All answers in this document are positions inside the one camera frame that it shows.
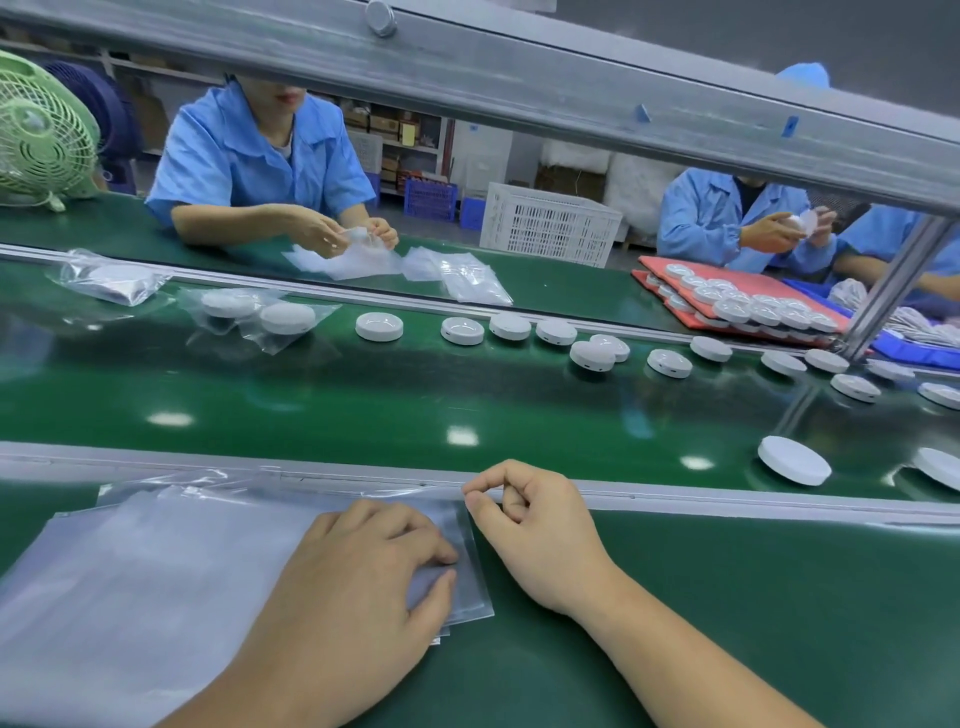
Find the white plastic crate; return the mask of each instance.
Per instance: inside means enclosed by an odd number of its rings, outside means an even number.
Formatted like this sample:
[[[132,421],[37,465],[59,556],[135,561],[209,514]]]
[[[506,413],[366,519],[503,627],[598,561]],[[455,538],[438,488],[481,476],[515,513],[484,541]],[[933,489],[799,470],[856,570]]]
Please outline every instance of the white plastic crate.
[[[622,217],[582,197],[493,182],[480,247],[603,268]]]
[[[360,166],[368,174],[380,174],[383,166],[383,137],[375,133],[347,132],[353,151],[360,159]]]

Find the hand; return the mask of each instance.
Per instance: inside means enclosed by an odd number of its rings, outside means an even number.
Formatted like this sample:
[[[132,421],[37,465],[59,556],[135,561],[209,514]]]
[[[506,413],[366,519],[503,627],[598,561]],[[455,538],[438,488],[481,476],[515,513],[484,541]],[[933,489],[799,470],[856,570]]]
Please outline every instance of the hand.
[[[744,226],[740,230],[740,247],[753,248],[761,253],[786,253],[797,247],[804,234],[784,225],[781,220],[790,217],[790,212],[774,212]]]
[[[503,486],[503,511],[485,495]],[[577,487],[558,473],[508,460],[464,486],[477,528],[523,591],[578,619],[622,577]]]
[[[323,257],[342,255],[350,243],[340,224],[317,210],[300,205],[285,207],[287,235],[295,243]]]
[[[276,724],[343,725],[413,669],[450,613],[453,570],[407,611],[414,570],[456,559],[437,527],[405,505],[358,500],[320,516],[222,678],[284,706]]]
[[[396,234],[396,231],[391,228],[390,223],[388,223],[382,217],[372,217],[367,223],[367,230],[369,230],[371,234],[380,238],[383,241],[383,244],[387,246],[387,250],[393,250],[396,247],[396,244],[400,242],[400,238]]]
[[[830,236],[833,235],[833,221],[837,219],[837,213],[827,207],[817,207],[815,211],[817,228],[807,241],[815,248],[823,248],[829,244]]]

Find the stack of plastic bags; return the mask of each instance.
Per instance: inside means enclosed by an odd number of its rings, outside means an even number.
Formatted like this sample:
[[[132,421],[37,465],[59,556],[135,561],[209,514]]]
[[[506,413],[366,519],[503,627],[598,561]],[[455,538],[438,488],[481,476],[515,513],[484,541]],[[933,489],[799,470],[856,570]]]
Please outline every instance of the stack of plastic bags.
[[[105,487],[104,505],[48,521],[0,580],[0,723],[154,725],[228,665],[316,516],[358,497],[218,472],[177,481]],[[463,504],[390,499],[460,552],[441,634],[491,616]],[[411,607],[446,568],[415,574]]]

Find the cardboard box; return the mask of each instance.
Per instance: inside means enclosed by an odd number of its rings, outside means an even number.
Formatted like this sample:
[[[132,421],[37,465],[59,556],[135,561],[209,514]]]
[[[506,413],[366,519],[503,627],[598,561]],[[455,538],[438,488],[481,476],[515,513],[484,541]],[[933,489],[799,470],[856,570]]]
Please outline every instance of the cardboard box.
[[[535,189],[544,192],[558,192],[562,195],[585,197],[595,203],[603,204],[604,188],[607,186],[607,175],[598,175],[594,172],[582,172],[579,169],[570,169],[556,165],[537,169]]]
[[[396,135],[400,131],[400,122],[398,122],[396,119],[388,119],[386,116],[371,116],[370,131],[372,132],[374,130],[378,132],[392,133],[394,135],[394,139],[396,139]]]

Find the plastic bag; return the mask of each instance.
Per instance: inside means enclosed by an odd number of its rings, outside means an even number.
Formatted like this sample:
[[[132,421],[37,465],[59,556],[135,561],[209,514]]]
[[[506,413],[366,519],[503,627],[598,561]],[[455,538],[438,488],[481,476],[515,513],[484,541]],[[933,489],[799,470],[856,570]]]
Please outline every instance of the plastic bag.
[[[197,326],[223,336],[240,319],[256,315],[281,298],[281,291],[265,288],[182,288],[177,303]]]
[[[264,353],[282,352],[340,308],[332,305],[279,301],[238,322],[240,335],[253,341]]]
[[[403,259],[403,275],[408,280],[441,280],[446,292],[460,303],[514,304],[493,268],[472,253],[414,248]]]
[[[326,258],[295,245],[284,253],[287,260],[302,271],[324,273],[334,280],[361,279],[368,276],[395,276],[400,273],[402,258],[387,250],[380,238],[370,235],[366,228],[347,231],[350,247],[343,255]]]
[[[71,291],[120,305],[140,305],[172,276],[156,266],[128,263],[83,249],[67,253],[56,282]]]

